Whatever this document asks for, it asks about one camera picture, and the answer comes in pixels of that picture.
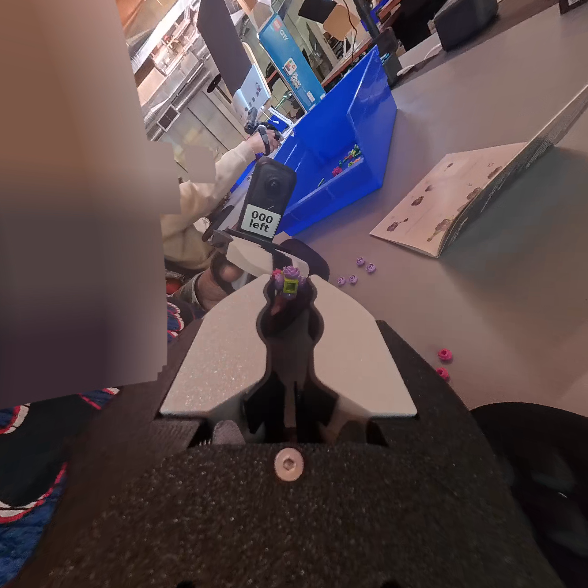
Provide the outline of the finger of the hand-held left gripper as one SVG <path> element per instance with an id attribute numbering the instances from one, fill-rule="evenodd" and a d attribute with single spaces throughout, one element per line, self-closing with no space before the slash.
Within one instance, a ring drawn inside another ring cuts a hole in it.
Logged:
<path id="1" fill-rule="evenodd" d="M 242 238 L 232 238 L 226 246 L 228 262 L 254 277 L 270 275 L 286 266 L 297 268 L 303 277 L 309 277 L 307 262 L 294 254 L 283 252 L 272 243 L 260 245 Z"/>

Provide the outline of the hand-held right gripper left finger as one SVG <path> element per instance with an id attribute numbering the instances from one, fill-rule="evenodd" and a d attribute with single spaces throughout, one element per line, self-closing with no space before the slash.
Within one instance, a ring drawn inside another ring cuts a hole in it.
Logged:
<path id="1" fill-rule="evenodd" d="M 247 421 L 245 400 L 270 375 L 259 330 L 270 278 L 257 277 L 205 315 L 159 408 L 160 417 L 211 425 L 233 420 L 242 432 L 265 431 L 263 424 L 255 429 Z"/>

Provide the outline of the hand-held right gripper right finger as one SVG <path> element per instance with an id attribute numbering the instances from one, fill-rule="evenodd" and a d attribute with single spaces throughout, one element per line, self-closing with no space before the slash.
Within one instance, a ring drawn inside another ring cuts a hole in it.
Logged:
<path id="1" fill-rule="evenodd" d="M 417 408 L 376 319 L 320 276 L 308 284 L 312 346 L 303 405 L 319 429 L 340 432 L 348 422 L 415 418 Z"/>

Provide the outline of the purple yellow flower assembly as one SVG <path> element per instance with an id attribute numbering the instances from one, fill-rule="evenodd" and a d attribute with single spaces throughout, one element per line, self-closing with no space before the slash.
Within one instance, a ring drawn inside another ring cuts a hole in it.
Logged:
<path id="1" fill-rule="evenodd" d="M 305 286 L 306 278 L 304 275 L 302 275 L 300 269 L 295 266 L 285 266 L 282 269 L 273 270 L 272 279 L 273 279 L 275 293 L 285 299 L 292 300 L 292 299 L 296 298 L 298 294 L 294 298 L 287 298 L 282 295 L 282 286 L 283 286 L 284 277 L 298 278 L 299 282 L 300 282 L 298 291 Z"/>

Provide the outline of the pile of small toy bricks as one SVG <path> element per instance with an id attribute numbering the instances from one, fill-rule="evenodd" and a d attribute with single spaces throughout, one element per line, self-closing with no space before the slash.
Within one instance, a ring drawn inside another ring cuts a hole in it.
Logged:
<path id="1" fill-rule="evenodd" d="M 348 153 L 339 161 L 339 163 L 326 175 L 322 180 L 328 180 L 341 175 L 347 169 L 354 167 L 364 160 L 361 147 L 355 143 Z"/>

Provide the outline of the blue plastic bin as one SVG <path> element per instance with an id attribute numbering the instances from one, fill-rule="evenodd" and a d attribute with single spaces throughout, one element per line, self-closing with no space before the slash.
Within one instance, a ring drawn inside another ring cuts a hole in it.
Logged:
<path id="1" fill-rule="evenodd" d="M 378 48 L 373 48 L 275 152 L 275 160 L 297 174 L 278 233 L 296 235 L 383 185 L 396 111 Z M 355 143 L 364 160 L 323 181 Z"/>

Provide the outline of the white instruction booklet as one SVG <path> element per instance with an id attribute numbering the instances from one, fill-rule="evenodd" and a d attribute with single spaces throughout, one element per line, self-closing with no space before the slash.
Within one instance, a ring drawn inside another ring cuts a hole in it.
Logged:
<path id="1" fill-rule="evenodd" d="M 586 109 L 587 85 L 528 142 L 447 154 L 371 230 L 371 237 L 438 259 Z"/>

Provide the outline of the grey desk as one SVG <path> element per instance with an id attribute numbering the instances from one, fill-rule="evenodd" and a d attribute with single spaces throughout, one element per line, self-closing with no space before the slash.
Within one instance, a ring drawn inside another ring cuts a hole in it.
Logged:
<path id="1" fill-rule="evenodd" d="M 540 403 L 587 415 L 587 113 L 439 260 L 370 231 L 441 158 L 531 139 L 587 83 L 587 4 L 557 5 L 439 55 L 393 91 L 383 187 L 298 237 L 428 362 L 453 353 L 469 408 Z"/>

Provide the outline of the person's left hand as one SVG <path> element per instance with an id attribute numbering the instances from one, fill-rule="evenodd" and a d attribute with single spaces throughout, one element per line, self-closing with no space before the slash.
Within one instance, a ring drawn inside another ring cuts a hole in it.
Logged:
<path id="1" fill-rule="evenodd" d="M 209 269 L 197 279 L 194 286 L 196 299 L 202 309 L 210 311 L 235 291 L 233 284 L 245 276 L 245 271 L 226 259 L 222 252 L 214 254 Z"/>

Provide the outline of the blue printed carton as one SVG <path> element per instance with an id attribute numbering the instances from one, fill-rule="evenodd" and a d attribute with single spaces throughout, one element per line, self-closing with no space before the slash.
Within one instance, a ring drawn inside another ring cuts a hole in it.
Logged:
<path id="1" fill-rule="evenodd" d="M 259 30 L 258 40 L 300 107 L 308 112 L 325 91 L 278 13 Z"/>

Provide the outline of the dark charger block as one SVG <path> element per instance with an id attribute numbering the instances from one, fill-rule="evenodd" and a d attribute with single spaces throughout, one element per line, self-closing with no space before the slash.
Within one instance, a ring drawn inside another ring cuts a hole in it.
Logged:
<path id="1" fill-rule="evenodd" d="M 376 38 L 379 58 L 382 68 L 386 74 L 387 83 L 390 88 L 397 83 L 399 72 L 402 69 L 399 57 L 396 54 L 399 47 L 398 39 L 391 27 L 383 29 Z"/>

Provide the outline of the person's dark clothing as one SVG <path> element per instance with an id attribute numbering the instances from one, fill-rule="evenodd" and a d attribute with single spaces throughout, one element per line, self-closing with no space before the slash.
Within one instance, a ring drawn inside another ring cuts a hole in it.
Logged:
<path id="1" fill-rule="evenodd" d="M 1 409 L 1 587 L 18 576 L 53 517 L 70 442 L 118 393 L 110 387 Z"/>

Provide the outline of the black mesh cushion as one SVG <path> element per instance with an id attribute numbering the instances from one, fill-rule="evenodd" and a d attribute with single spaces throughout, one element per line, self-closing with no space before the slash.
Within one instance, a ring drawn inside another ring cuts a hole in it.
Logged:
<path id="1" fill-rule="evenodd" d="M 472 416 L 543 555 L 566 587 L 587 587 L 587 417 L 521 402 Z"/>

